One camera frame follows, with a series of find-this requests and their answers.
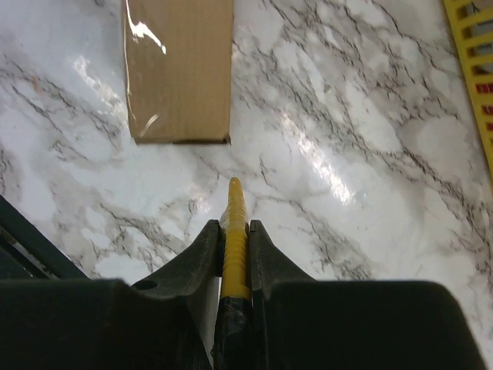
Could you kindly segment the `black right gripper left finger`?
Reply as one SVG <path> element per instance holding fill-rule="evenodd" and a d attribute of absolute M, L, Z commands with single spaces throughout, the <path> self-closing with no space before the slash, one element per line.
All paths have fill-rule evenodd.
<path fill-rule="evenodd" d="M 42 271 L 1 242 L 3 369 L 208 369 L 217 255 L 206 223 L 177 257 L 135 284 Z"/>

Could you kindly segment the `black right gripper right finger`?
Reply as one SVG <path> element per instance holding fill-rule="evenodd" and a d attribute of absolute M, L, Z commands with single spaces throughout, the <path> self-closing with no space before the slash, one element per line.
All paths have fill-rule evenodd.
<path fill-rule="evenodd" d="M 431 281 L 318 281 L 250 224 L 257 369 L 483 369 L 453 295 Z"/>

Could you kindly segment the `yellow utility knife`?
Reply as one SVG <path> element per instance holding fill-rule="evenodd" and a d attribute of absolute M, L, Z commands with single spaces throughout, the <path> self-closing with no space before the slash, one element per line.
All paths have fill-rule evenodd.
<path fill-rule="evenodd" d="M 214 333 L 215 369 L 253 367 L 253 308 L 246 211 L 241 182 L 234 177 L 230 180 L 227 207 L 220 219 L 225 244 Z"/>

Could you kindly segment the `brown cardboard express box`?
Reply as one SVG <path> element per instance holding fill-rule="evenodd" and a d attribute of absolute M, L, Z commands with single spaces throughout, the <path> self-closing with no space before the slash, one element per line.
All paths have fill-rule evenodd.
<path fill-rule="evenodd" d="M 131 137 L 230 141 L 232 1 L 122 2 Z"/>

